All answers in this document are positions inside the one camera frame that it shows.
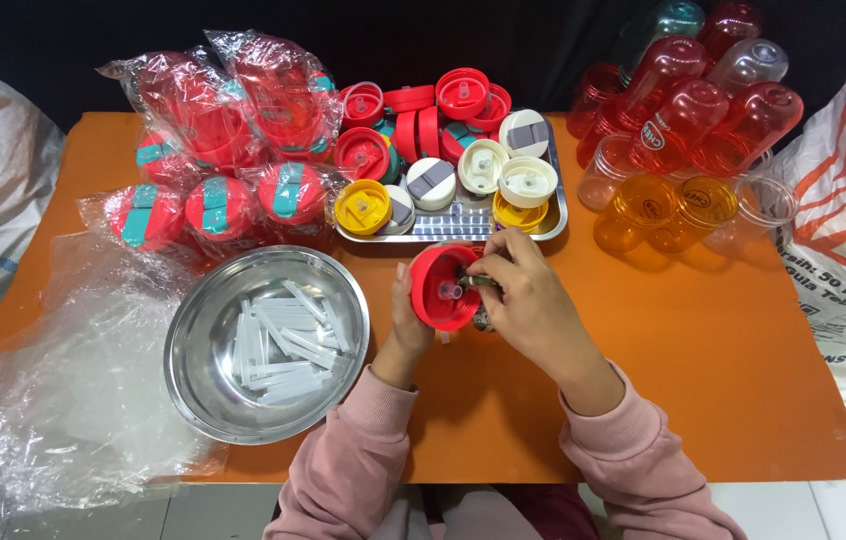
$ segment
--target stainless steel tray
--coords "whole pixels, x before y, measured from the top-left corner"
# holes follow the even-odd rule
[[[556,190],[549,197],[549,210],[543,222],[529,237],[537,242],[554,239],[566,229],[566,196],[563,193],[563,174],[560,161],[557,159],[557,141],[554,140],[553,125],[546,119],[549,129],[549,148],[543,153],[542,159],[549,162],[556,170]],[[493,217],[493,196],[478,196],[467,191],[460,180],[456,180],[456,196],[453,202],[439,210],[416,209],[416,222],[404,234],[390,234],[378,236],[357,236],[347,232],[339,224],[336,230],[348,240],[362,243],[433,243],[441,240],[476,240],[484,241],[494,231],[491,223]]]

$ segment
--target plastic wrap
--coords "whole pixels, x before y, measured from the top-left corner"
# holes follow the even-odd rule
[[[144,183],[159,184],[189,193],[213,174],[213,164],[198,161],[168,130],[142,129],[136,149],[136,166]]]
[[[255,30],[204,33],[274,150],[288,160],[325,161],[340,132],[344,100],[317,57]]]
[[[337,195],[356,180],[356,171],[288,161],[242,169],[240,178],[256,191],[261,224],[277,243],[325,251],[337,225]]]
[[[187,266],[208,263],[186,220],[185,193],[155,183],[94,193],[76,200],[83,223],[131,251],[159,254]]]
[[[226,446],[179,415],[163,345],[196,277],[93,232],[54,240],[44,314],[0,354],[0,534],[9,518],[172,495]]]
[[[111,61],[97,71],[119,80],[147,126],[171,133],[196,161],[229,175],[266,162],[246,94],[211,63],[165,51]]]
[[[280,243],[263,219],[251,182],[217,175],[189,192],[186,219],[200,250],[216,261]]]

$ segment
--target pink sweatshirt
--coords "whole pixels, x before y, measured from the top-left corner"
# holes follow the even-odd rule
[[[559,396],[568,417],[560,447],[603,499],[609,522],[626,540],[744,540],[740,526],[713,504],[706,478],[667,428],[666,413],[613,367],[625,395],[610,412],[580,416]],[[416,400],[417,391],[393,388],[364,369],[345,402],[297,451],[280,491],[282,515],[263,538],[406,537],[399,531],[381,535],[378,528],[410,450],[406,428]]]

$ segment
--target orange tabletop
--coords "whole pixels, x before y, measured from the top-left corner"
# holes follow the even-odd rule
[[[710,482],[846,479],[846,412],[771,242],[755,246],[747,262],[702,246],[677,258],[646,246],[622,257],[600,251],[595,216],[575,195],[577,141],[562,115],[549,120],[570,215],[541,248],[599,348],[669,414],[696,467]],[[139,134],[135,114],[108,112],[85,114],[69,132],[56,192],[0,306],[0,351],[40,315],[51,239],[83,230],[74,199],[140,182]],[[338,242],[333,256],[369,303],[371,358],[390,331],[395,266],[423,246]],[[404,481],[581,480],[557,444],[557,387],[498,334],[455,332],[427,351],[416,379]],[[232,446],[226,470],[199,481],[283,482],[304,436]]]

